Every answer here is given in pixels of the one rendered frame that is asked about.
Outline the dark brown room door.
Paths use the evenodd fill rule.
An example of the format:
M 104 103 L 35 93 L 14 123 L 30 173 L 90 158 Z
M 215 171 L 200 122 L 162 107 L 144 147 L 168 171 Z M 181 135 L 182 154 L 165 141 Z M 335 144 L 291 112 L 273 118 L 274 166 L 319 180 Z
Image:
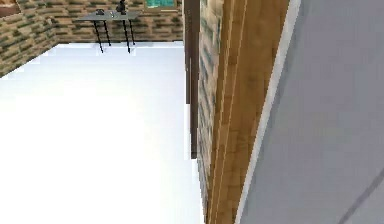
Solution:
M 190 106 L 191 158 L 197 158 L 200 0 L 183 0 L 186 102 Z

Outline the grey table with black legs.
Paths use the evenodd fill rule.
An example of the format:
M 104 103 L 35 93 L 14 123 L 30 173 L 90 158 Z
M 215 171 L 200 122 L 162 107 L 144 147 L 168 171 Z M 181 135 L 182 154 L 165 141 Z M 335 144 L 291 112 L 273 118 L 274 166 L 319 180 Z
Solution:
M 141 11 L 127 11 L 125 14 L 122 14 L 121 12 L 117 12 L 115 10 L 105 10 L 103 13 L 98 13 L 98 12 L 88 13 L 87 15 L 78 18 L 78 21 L 90 21 L 93 23 L 101 52 L 103 52 L 103 47 L 101 44 L 97 22 L 102 21 L 104 24 L 105 31 L 107 32 L 108 31 L 108 28 L 106 25 L 107 21 L 120 21 L 123 24 L 127 50 L 128 52 L 131 52 L 130 44 L 135 45 L 132 21 L 134 19 L 137 19 L 141 14 L 142 14 Z

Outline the green framed picture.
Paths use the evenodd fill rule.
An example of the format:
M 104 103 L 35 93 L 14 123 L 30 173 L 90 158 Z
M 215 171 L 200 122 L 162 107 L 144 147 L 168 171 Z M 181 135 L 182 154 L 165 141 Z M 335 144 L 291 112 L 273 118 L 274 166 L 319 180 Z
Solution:
M 177 0 L 145 0 L 144 9 L 149 12 L 174 12 Z

